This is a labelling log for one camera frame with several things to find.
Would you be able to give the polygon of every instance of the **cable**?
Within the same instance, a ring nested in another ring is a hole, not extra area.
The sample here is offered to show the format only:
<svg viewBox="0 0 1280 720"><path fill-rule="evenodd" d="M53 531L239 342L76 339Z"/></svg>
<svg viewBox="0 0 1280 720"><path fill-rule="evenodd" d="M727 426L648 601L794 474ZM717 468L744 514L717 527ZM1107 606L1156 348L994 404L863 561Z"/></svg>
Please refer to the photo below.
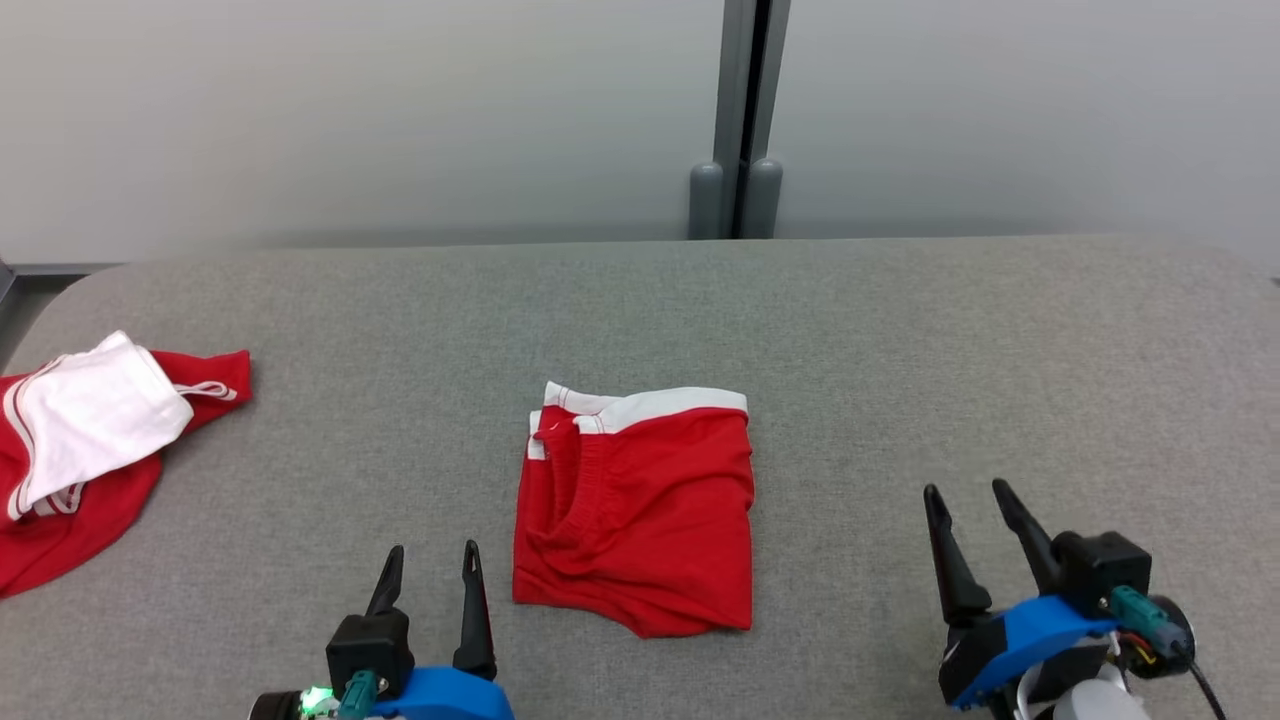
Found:
<svg viewBox="0 0 1280 720"><path fill-rule="evenodd" d="M1110 637L1111 647L1107 648L1107 662L1115 665L1120 673L1120 684L1124 685L1124 692L1133 694L1133 688L1129 687L1129 673L1124 669L1124 660L1121 660L1124 647L1120 646L1120 633L1112 630Z"/></svg>
<svg viewBox="0 0 1280 720"><path fill-rule="evenodd" d="M1142 656L1143 662L1146 662L1147 665L1156 664L1156 657L1155 657L1156 651L1151 648L1151 643L1148 643L1147 641L1142 639L1139 635L1135 635L1133 633L1121 633L1120 637L1128 641L1129 644L1133 646L1134 652Z"/></svg>
<svg viewBox="0 0 1280 720"><path fill-rule="evenodd" d="M1196 664L1196 659L1190 656L1189 652L1181 646L1181 643L1174 643L1174 652L1179 657L1187 661L1187 667L1190 669L1192 675L1196 676L1196 682L1199 683L1201 692L1204 693L1204 700L1208 701L1210 708L1213 711L1213 716L1217 720L1226 720L1226 712L1222 711L1222 703L1217 701L1217 694L1213 693L1213 688L1208 684L1208 678L1201 671L1199 665Z"/></svg>

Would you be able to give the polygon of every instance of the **gray fabric surface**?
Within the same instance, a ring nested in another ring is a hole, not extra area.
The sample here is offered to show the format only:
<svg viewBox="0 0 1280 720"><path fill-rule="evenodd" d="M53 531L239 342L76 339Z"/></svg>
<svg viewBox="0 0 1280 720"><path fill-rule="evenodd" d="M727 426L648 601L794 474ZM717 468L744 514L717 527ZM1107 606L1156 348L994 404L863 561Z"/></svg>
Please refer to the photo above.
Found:
<svg viewBox="0 0 1280 720"><path fill-rule="evenodd" d="M920 489L997 603L1033 592L989 482L1056 533L1155 553L1234 717L1272 716L1276 318L1233 258L1123 238L284 251L106 270L40 318L29 370L114 329L253 352L257 397L166 454L141 520L0 602L6 719L243 717L323 683L392 543L420 662L458 639L484 553L517 717L951 717ZM755 628L639 641L515 606L526 414L586 392L746 393ZM1204 719L1189 678L1139 684Z"/></svg>

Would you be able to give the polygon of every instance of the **white wall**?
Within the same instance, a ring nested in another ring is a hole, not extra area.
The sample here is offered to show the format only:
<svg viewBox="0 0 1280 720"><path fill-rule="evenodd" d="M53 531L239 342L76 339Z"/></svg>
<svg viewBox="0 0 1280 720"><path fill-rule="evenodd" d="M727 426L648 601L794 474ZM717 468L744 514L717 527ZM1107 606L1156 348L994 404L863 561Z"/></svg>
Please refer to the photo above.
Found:
<svg viewBox="0 0 1280 720"><path fill-rule="evenodd" d="M680 238L719 0L4 0L0 256Z"/></svg>
<svg viewBox="0 0 1280 720"><path fill-rule="evenodd" d="M1157 229L1280 270L1280 3L792 0L778 237Z"/></svg>

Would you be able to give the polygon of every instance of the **black cable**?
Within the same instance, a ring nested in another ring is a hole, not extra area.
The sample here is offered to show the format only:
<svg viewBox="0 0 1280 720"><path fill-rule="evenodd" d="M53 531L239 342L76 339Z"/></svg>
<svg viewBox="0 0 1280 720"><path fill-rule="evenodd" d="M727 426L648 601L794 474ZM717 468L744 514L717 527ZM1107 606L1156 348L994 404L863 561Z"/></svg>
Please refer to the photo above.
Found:
<svg viewBox="0 0 1280 720"><path fill-rule="evenodd" d="M1183 648L1181 643L1174 643L1172 648L1179 657L1187 661L1187 667L1190 669L1192 675L1196 676L1196 682L1199 683L1201 692L1204 693L1204 700L1208 701L1208 706L1213 711L1213 716L1217 717L1217 720L1226 720L1226 712L1222 711L1222 703L1217 701L1217 694L1213 693L1213 688L1210 687L1208 678L1206 678L1204 673L1201 671L1199 665L1196 665L1196 659Z"/></svg>

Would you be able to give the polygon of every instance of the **white robot part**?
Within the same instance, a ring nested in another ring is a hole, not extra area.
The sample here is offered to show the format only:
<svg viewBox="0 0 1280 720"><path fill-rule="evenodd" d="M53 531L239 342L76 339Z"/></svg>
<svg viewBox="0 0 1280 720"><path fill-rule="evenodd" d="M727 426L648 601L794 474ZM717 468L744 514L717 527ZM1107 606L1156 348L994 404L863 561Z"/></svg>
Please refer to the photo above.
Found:
<svg viewBox="0 0 1280 720"><path fill-rule="evenodd" d="M1084 680L1053 706L1053 720L1151 720L1138 698L1107 680Z"/></svg>

